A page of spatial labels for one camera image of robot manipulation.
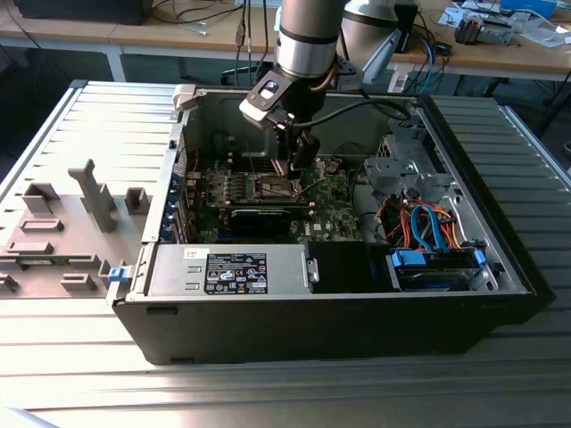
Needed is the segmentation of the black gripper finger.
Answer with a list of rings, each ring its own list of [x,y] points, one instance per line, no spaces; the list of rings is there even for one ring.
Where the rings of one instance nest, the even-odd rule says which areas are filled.
[[[319,140],[310,133],[301,133],[295,139],[294,149],[290,152],[288,179],[296,180],[302,171],[310,167],[319,151]]]
[[[291,158],[291,142],[294,141],[294,132],[290,126],[285,124],[276,124],[274,132],[277,141],[277,157],[278,161],[289,161]]]

